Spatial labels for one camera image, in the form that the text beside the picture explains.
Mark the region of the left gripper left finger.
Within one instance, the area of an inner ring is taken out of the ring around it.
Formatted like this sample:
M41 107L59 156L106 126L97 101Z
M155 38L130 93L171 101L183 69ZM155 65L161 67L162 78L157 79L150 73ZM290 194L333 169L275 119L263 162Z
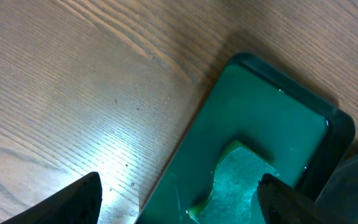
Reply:
M90 172L1 224L97 224L102 191L99 174Z

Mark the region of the green wavy sponge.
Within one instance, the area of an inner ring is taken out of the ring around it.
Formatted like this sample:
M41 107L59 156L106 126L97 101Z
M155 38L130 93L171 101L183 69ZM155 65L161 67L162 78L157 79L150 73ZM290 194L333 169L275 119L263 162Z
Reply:
M278 171L240 141L233 141L213 172L208 198L186 212L196 223L249 223L259 180Z

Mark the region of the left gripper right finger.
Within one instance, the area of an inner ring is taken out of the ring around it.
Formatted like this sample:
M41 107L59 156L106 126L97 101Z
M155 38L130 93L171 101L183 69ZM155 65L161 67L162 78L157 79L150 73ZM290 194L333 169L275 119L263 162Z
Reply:
M257 187L257 199L266 224L347 223L272 174L262 176Z

